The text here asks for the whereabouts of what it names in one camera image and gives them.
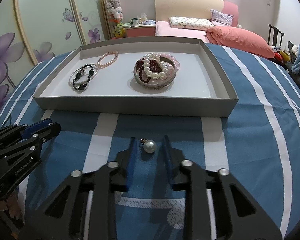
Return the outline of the left hand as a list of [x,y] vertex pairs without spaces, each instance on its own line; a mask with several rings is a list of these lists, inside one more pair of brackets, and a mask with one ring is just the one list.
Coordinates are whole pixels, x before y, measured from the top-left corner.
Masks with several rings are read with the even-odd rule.
[[0,201],[0,211],[8,211],[10,217],[15,220],[21,219],[21,208],[15,192],[12,192],[5,201]]

